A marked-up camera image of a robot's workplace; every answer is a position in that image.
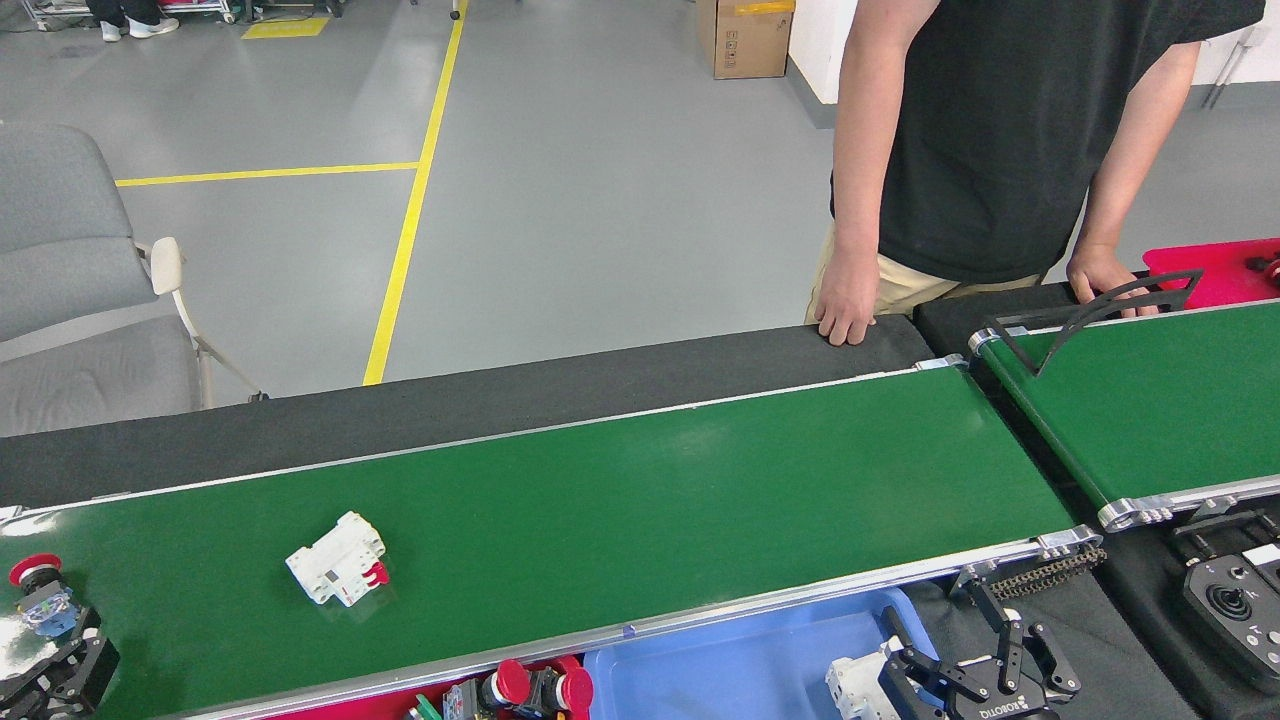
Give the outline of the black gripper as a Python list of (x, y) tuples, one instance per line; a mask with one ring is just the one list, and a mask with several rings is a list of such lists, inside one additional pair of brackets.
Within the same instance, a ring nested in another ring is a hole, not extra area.
[[(955, 664), (932, 659), (915, 648), (897, 611), (886, 606), (882, 619), (901, 642), (890, 651), (878, 683), (897, 715), (946, 715), (948, 719), (1060, 719), (1051, 703), (1071, 702), (1082, 688), (1065, 651), (1042, 623), (1027, 623), (1007, 611), (980, 579), (966, 582), (966, 592), (998, 635), (995, 656), (996, 692), (983, 697), (983, 685)], [(1041, 694), (1016, 693), (1029, 655), (1039, 669)]]

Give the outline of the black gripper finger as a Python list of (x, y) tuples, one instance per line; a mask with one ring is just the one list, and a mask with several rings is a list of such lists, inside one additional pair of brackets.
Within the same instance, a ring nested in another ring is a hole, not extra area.
[(61, 711), (96, 711), (120, 661), (119, 651), (100, 630), (65, 647), (55, 667), (55, 700)]
[(50, 719), (54, 657), (42, 659), (27, 671), (1, 682), (1, 719)]

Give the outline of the person's right hand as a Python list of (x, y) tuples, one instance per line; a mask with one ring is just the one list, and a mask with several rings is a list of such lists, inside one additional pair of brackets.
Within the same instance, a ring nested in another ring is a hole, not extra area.
[(832, 247), (813, 302), (819, 334), (832, 346), (859, 345), (876, 323), (879, 283), (874, 247)]

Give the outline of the person's left hand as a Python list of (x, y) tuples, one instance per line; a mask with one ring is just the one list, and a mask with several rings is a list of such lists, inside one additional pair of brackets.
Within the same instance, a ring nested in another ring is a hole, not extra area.
[(1115, 243), (1078, 243), (1066, 266), (1068, 283), (1080, 305), (1138, 281), (1120, 263)]

